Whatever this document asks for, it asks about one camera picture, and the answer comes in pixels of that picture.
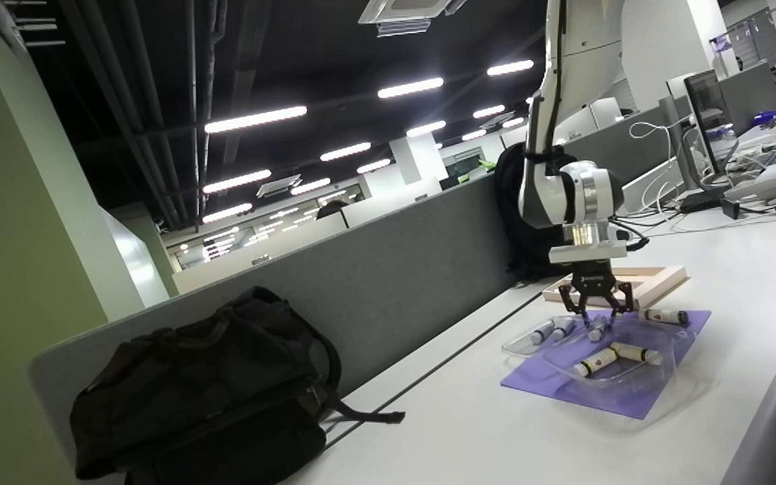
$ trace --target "black backpack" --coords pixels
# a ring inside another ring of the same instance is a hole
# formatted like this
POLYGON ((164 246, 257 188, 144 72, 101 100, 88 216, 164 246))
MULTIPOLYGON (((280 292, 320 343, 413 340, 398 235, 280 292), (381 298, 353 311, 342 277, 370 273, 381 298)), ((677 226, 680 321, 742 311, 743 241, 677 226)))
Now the black backpack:
POLYGON ((80 479, 150 485, 278 483, 327 447, 320 418, 398 422, 336 398, 336 348, 280 297, 253 289, 212 317, 118 346, 79 394, 80 479))
POLYGON ((534 284, 547 276, 560 276, 564 268, 551 263, 551 249, 564 246, 564 230, 534 230, 520 219, 520 185, 522 185, 522 158, 525 158, 525 145, 510 145, 502 150, 498 164, 495 164, 495 204, 498 216, 505 223, 505 235, 513 250, 510 273, 522 281, 534 284))

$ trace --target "fluorescent light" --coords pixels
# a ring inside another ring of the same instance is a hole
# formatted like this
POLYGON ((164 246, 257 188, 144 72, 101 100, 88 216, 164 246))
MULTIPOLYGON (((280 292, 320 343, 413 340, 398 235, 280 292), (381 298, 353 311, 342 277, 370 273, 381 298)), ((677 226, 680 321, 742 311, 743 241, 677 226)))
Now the fluorescent light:
POLYGON ((278 220, 278 219, 295 216, 295 214, 299 214, 299 211, 301 211, 301 208, 278 211, 278 214, 270 216, 270 220, 278 220))
POLYGON ((307 191, 315 191, 315 188, 324 188, 324 185, 332 185, 332 177, 319 177, 313 184, 301 184, 301 185, 291 188, 291 195, 307 195, 307 191))
POLYGON ((406 94, 417 94, 417 92, 433 92, 444 87, 444 78, 423 78, 416 83, 398 83, 398 87, 386 87, 377 92, 381 100, 390 100, 390 98, 406 98, 406 94))
POLYGON ((525 119, 510 119, 510 122, 502 125, 502 130, 514 130, 514 127, 522 127, 522 125, 525 125, 525 119))
POLYGON ((211 125, 206 125, 206 133, 211 133, 211 134, 216 134, 216 133, 235 133, 235 130, 247 130, 247 127, 258 127, 258 125, 276 125, 276 122, 285 122, 285 119, 301 119, 305 114, 307 114, 307 104, 291 104, 291 109, 280 109, 280 111, 264 111, 264 114, 250 114, 250 117, 211 122, 211 125))
POLYGON ((257 172, 246 172, 246 176, 238 176, 238 177, 207 184, 202 191, 206 195, 219 195, 219 191, 230 191, 235 185, 258 184, 258 181, 266 181, 266 177, 272 177, 272 171, 257 171, 257 172))
POLYGON ((431 122, 431 125, 413 127, 413 130, 406 133, 406 137, 420 137, 420 134, 439 133, 439 130, 444 130, 444 122, 441 122, 441 119, 439 119, 439 122, 431 122))
POLYGON ((18 32, 57 32, 59 28, 51 22, 51 24, 18 24, 17 29, 18 32))
POLYGON ((522 71, 530 71, 534 68, 534 60, 518 60, 518 63, 506 63, 506 65, 494 65, 489 71, 491 78, 498 78, 498 76, 513 76, 513 72, 522 72, 522 71))
POLYGON ((327 150, 319 158, 320 161, 334 161, 334 158, 344 158, 344 156, 353 156, 353 154, 365 154, 370 148, 373 148, 370 142, 355 142, 355 145, 344 145, 344 148, 336 148, 336 150, 327 150))
POLYGON ((28 41, 28 49, 68 45, 68 41, 28 41))
POLYGON ((389 166, 389 164, 390 164, 390 158, 377 158, 377 161, 361 164, 358 172, 361 172, 361 176, 365 176, 365 172, 374 172, 374 171, 384 171, 384 166, 389 166))
POLYGON ((466 133, 463 140, 474 140, 474 137, 483 137, 489 134, 486 130, 474 130, 474 133, 466 133))
POLYGON ((319 197, 319 204, 330 204, 336 197, 344 197, 344 191, 334 191, 334 195, 319 197))
POLYGON ((481 109, 472 114, 472 119, 491 119, 491 117, 498 117, 502 111, 505 104, 481 109))
POLYGON ((212 223, 212 220, 221 220, 221 219, 235 219, 235 216, 247 214, 247 211, 253 211, 250 201, 246 201, 246 204, 233 204, 233 208, 225 208, 225 211, 219 211, 219 214, 206 216, 202 223, 212 223))

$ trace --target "purple mat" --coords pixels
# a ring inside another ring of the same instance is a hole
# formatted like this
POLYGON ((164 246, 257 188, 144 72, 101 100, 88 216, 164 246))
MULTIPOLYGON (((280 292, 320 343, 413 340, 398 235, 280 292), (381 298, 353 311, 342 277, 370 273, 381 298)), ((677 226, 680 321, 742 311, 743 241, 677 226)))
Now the purple mat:
MULTIPOLYGON (((677 367, 692 348, 695 336, 707 329, 710 317, 712 313, 689 313, 689 325, 684 325, 680 334, 675 332, 677 334, 675 340, 662 340, 665 332, 661 332, 661 325, 641 323, 637 313, 627 313, 618 317, 609 343, 633 343, 641 348, 661 348, 662 343, 670 343, 668 363, 677 367)), ((564 346, 545 346, 538 352, 522 360, 506 381, 502 381, 502 385, 644 421, 670 375, 661 370, 633 370, 646 375, 638 375, 638 381, 631 385, 584 385, 555 370, 555 367, 571 370, 576 360, 598 352, 602 348, 607 348, 607 343, 590 343, 584 336, 567 340, 564 346)))

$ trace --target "cable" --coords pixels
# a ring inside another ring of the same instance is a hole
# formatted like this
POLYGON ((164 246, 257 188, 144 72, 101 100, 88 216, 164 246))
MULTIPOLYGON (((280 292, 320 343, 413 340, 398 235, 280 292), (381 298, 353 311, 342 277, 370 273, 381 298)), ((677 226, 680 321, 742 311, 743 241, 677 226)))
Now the cable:
POLYGON ((618 219, 619 223, 631 223, 631 226, 646 226, 646 230, 656 230, 656 226, 662 226, 662 223, 668 223, 668 220, 675 220, 675 219, 680 219, 683 214, 680 211, 668 211, 668 216, 662 216, 662 219, 658 219, 658 220, 646 220, 646 219, 638 219, 638 220, 633 220, 633 219, 618 219))
MULTIPOLYGON (((631 140, 646 140, 646 137, 652 137, 656 133, 662 133, 665 134, 665 158, 670 158, 675 156, 675 134, 668 133, 668 127, 665 125, 652 125, 652 122, 633 122, 631 127, 627 127, 627 137, 631 140)), ((665 177, 668 172, 661 172, 656 181, 650 181, 646 184, 646 188, 638 195, 638 211, 644 214, 650 204, 646 204, 646 195, 650 195, 650 188, 661 181, 661 177, 665 177)))
POLYGON ((658 191, 658 214, 662 214, 665 188, 668 188, 668 181, 661 184, 661 191, 658 191))
POLYGON ((650 246, 650 237, 641 235, 638 230, 626 226, 626 223, 619 223, 619 220, 609 220, 609 223, 618 226, 618 230, 623 230, 623 232, 631 232, 631 235, 637 237, 637 243, 626 246, 631 254, 650 246))

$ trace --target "white table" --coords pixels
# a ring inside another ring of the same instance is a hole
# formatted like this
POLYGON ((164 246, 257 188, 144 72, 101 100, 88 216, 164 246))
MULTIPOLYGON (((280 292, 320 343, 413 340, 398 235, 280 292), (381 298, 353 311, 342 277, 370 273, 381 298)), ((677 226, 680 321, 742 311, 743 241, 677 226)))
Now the white table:
MULTIPOLYGON (((361 425, 288 483, 722 483, 776 378, 776 219, 732 223, 718 211, 699 214, 675 230, 661 226, 652 246, 631 262, 684 263, 689 284, 665 305, 715 313, 683 367, 707 370, 715 381, 695 402, 637 432, 626 418, 502 387, 518 363, 502 346, 564 313, 560 305, 536 298, 398 395, 390 409, 406 413, 401 425, 361 425)), ((470 329, 444 332, 416 358, 444 352, 441 343, 470 329)), ((353 402, 384 402, 401 367, 358 387, 353 402)), ((656 409, 675 398, 668 385, 656 409)))

